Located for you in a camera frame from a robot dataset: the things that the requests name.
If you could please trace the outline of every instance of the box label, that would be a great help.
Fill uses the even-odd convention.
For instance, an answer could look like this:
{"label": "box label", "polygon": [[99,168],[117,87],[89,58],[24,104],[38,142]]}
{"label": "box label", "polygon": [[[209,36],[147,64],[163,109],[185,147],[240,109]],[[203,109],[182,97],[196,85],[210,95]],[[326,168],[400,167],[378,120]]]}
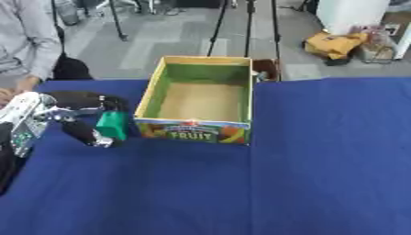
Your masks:
{"label": "box label", "polygon": [[170,140],[193,140],[211,143],[247,143],[249,131],[226,126],[195,126],[192,123],[181,125],[138,123],[141,135],[146,138]]}

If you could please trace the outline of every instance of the yellow bag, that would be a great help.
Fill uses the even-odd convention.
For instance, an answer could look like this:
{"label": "yellow bag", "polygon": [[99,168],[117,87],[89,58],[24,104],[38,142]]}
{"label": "yellow bag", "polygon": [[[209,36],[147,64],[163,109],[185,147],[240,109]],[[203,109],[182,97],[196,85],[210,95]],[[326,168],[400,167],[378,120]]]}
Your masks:
{"label": "yellow bag", "polygon": [[326,32],[317,33],[305,41],[305,51],[331,58],[343,59],[351,50],[360,46],[368,38],[366,33],[347,36],[332,36]]}

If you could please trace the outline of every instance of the open cardboard box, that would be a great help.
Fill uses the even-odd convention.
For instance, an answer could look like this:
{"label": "open cardboard box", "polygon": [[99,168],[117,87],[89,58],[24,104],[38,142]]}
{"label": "open cardboard box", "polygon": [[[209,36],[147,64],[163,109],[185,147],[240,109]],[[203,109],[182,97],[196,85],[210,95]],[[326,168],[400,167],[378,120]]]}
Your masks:
{"label": "open cardboard box", "polygon": [[252,61],[164,57],[135,114],[143,137],[248,144]]}

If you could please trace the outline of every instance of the white cabinet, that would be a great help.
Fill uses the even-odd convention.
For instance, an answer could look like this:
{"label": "white cabinet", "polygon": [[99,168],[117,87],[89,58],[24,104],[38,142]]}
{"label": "white cabinet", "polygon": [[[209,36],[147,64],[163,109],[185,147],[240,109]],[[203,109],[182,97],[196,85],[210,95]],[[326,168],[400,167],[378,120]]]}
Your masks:
{"label": "white cabinet", "polygon": [[317,16],[334,35],[350,32],[354,26],[379,25],[390,0],[320,0]]}

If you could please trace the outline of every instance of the tripod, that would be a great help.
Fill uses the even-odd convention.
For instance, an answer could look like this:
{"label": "tripod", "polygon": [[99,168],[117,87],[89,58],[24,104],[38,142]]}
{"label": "tripod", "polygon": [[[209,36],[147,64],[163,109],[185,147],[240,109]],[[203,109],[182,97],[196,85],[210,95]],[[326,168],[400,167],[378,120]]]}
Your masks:
{"label": "tripod", "polygon": [[[247,13],[249,15],[247,21],[247,33],[246,33],[246,48],[244,51],[244,57],[250,56],[250,39],[251,39],[251,27],[252,27],[252,17],[255,13],[255,2],[256,0],[247,0]],[[213,37],[210,39],[210,48],[208,50],[207,56],[211,56],[213,53],[214,46],[216,44],[218,33],[221,29],[221,24],[223,23],[224,15],[226,14],[228,7],[228,0],[224,0],[223,6],[221,8],[221,13],[217,21],[216,29],[214,31]],[[277,70],[280,81],[282,81],[282,73],[281,73],[281,66],[280,66],[280,40],[281,35],[279,32],[278,27],[278,14],[277,14],[277,4],[275,0],[272,0],[272,23],[273,23],[273,31],[274,31],[274,41],[276,45],[276,56],[277,56]]]}
{"label": "tripod", "polygon": [[[248,18],[248,22],[247,22],[246,49],[245,49],[245,52],[244,52],[244,57],[249,57],[249,54],[250,54],[251,26],[252,26],[252,16],[255,12],[255,6],[254,6],[255,1],[256,0],[248,0],[247,1],[247,11],[249,13],[249,18]],[[208,53],[207,53],[208,57],[211,56],[211,54],[213,53],[213,49],[214,49],[214,46],[216,45],[216,41],[217,41],[218,34],[220,32],[220,29],[221,29],[221,25],[223,23],[224,16],[226,15],[227,7],[228,7],[228,0],[224,0],[223,6],[221,7],[220,16],[218,17],[218,21],[217,21],[216,29],[214,31],[214,35],[210,39],[210,48],[208,49]]]}

